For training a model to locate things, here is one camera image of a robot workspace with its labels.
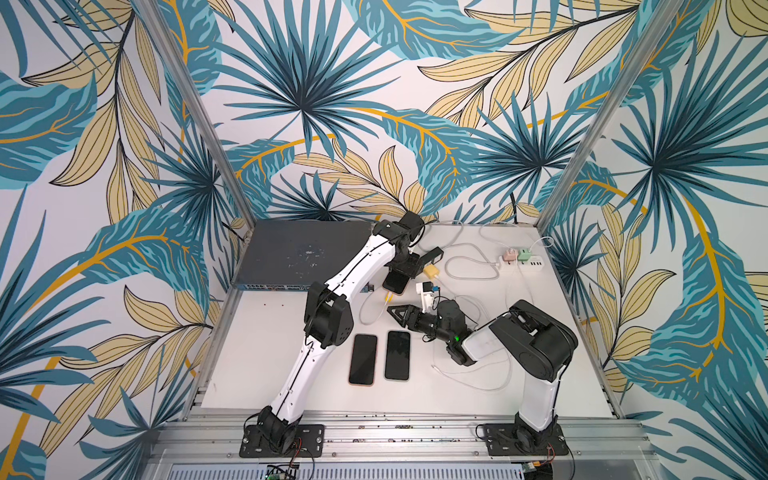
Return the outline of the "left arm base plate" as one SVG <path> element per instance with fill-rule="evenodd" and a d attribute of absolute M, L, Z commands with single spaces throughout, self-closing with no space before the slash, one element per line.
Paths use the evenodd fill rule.
<path fill-rule="evenodd" d="M 299 424 L 266 433 L 256 424 L 245 427 L 238 455 L 247 459 L 319 458 L 323 453 L 325 426 Z"/>

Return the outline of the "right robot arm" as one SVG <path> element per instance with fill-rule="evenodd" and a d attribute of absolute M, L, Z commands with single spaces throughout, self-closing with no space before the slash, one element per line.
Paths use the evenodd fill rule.
<path fill-rule="evenodd" d="M 576 335 L 562 322 L 526 300 L 474 330 L 454 300 L 440 302 L 433 313 L 416 305 L 390 306 L 387 312 L 400 326 L 430 341 L 444 342 L 448 355 L 460 366 L 506 352 L 526 374 L 514 420 L 517 446 L 531 452 L 556 434 L 561 376 L 578 347 Z"/>

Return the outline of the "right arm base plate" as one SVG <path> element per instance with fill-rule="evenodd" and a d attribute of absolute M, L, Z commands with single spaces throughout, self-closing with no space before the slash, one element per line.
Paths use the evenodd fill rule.
<path fill-rule="evenodd" d="M 524 423 L 480 424 L 475 435 L 490 456 L 552 458 L 569 454 L 562 428 L 556 421 L 541 432 Z"/>

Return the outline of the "white charging cable mint phone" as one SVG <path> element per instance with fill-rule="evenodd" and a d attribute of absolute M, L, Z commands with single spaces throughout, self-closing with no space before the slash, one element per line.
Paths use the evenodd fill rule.
<path fill-rule="evenodd" d="M 532 286 L 520 273 L 501 273 L 495 278 L 443 274 L 440 282 L 451 298 L 469 308 L 470 317 L 478 324 L 496 318 L 520 300 L 536 304 Z"/>

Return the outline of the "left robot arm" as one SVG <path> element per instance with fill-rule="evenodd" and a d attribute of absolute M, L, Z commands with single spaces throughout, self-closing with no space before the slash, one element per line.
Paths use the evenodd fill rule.
<path fill-rule="evenodd" d="M 362 249 L 340 272 L 309 287 L 303 316 L 304 343 L 278 395 L 256 415 L 255 431 L 272 452 L 286 453 L 294 444 L 314 380 L 327 357 L 353 331 L 351 302 L 362 287 L 386 268 L 383 288 L 400 295 L 423 271 L 425 262 L 411 248 L 424 228 L 422 217 L 411 211 L 397 221 L 376 223 Z"/>

